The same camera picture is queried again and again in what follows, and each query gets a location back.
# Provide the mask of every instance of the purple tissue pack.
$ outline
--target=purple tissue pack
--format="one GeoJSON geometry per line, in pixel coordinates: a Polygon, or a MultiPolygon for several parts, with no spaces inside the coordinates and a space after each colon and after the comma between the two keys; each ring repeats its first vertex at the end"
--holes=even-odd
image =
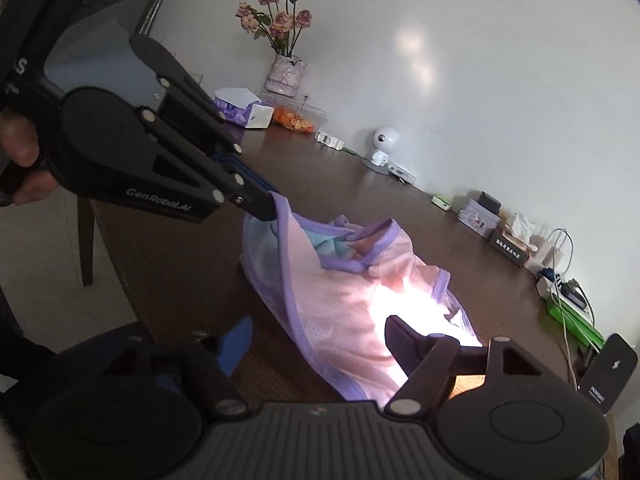
{"type": "Polygon", "coordinates": [[[268,128],[271,123],[273,107],[263,104],[247,88],[221,88],[216,91],[214,102],[220,116],[230,123],[245,128],[268,128]]]}

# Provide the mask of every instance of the table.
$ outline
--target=table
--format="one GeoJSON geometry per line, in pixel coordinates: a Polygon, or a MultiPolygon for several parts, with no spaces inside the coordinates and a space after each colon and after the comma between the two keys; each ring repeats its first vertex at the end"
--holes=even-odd
{"type": "MultiPolygon", "coordinates": [[[[242,146],[245,163],[303,216],[330,221],[343,214],[360,225],[393,217],[421,259],[452,274],[449,288],[483,343],[509,336],[568,379],[562,327],[546,314],[533,275],[453,213],[309,136],[272,126],[245,133],[242,146]]],[[[249,401],[340,399],[302,359],[245,278],[239,266],[242,211],[226,204],[202,224],[98,202],[94,213],[124,291],[159,343],[193,338],[196,330],[221,333],[249,314],[254,342],[232,378],[249,401]]],[[[575,351],[577,341],[570,341],[575,351]]]]}

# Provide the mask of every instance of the human hand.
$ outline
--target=human hand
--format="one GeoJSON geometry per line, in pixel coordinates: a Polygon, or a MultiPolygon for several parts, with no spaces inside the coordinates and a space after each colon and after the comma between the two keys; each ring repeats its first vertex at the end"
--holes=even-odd
{"type": "MultiPolygon", "coordinates": [[[[32,166],[40,153],[38,134],[33,123],[8,108],[0,112],[0,150],[24,168],[32,166]]],[[[49,171],[34,171],[15,191],[14,204],[42,200],[57,186],[58,183],[49,171]]]]}

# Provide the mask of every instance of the floor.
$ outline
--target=floor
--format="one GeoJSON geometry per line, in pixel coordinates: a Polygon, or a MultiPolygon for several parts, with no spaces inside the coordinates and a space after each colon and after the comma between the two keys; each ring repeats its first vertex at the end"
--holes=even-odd
{"type": "MultiPolygon", "coordinates": [[[[25,335],[60,352],[136,320],[98,229],[94,284],[82,286],[76,197],[0,208],[0,284],[25,335]]],[[[10,384],[0,376],[0,391],[10,384]]]]}

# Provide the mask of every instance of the vase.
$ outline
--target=vase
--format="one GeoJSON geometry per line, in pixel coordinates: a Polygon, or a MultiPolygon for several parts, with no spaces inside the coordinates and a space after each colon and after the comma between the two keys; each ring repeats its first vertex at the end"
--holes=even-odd
{"type": "Polygon", "coordinates": [[[264,89],[276,94],[295,97],[305,75],[306,63],[299,57],[276,55],[271,71],[264,83],[264,89]]]}

